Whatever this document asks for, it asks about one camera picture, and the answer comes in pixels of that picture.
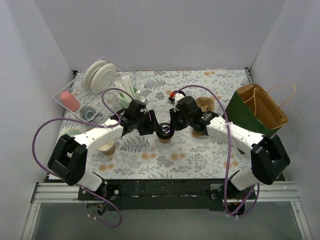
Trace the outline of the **black coffee cup lid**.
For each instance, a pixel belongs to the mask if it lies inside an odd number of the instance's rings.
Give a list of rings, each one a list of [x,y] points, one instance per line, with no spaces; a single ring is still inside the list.
[[[160,123],[156,128],[156,135],[161,140],[171,139],[174,135],[174,130],[171,129],[170,123]]]

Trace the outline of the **brown paper coffee cup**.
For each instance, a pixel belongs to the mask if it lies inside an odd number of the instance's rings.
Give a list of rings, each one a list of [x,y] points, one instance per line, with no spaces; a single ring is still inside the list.
[[[166,138],[166,139],[164,139],[164,138],[158,138],[159,139],[159,141],[161,142],[161,143],[163,143],[163,144],[167,144],[167,143],[169,143],[170,141],[171,141],[171,139],[172,138]]]

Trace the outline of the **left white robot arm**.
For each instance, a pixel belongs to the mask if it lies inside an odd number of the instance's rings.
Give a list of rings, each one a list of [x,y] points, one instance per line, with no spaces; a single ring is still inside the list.
[[[48,169],[69,186],[78,185],[89,191],[95,200],[107,193],[107,182],[87,169],[88,152],[119,139],[137,130],[141,136],[156,132],[158,127],[154,110],[148,110],[144,102],[132,100],[127,109],[122,109],[108,118],[101,127],[71,137],[61,136],[48,161]]]

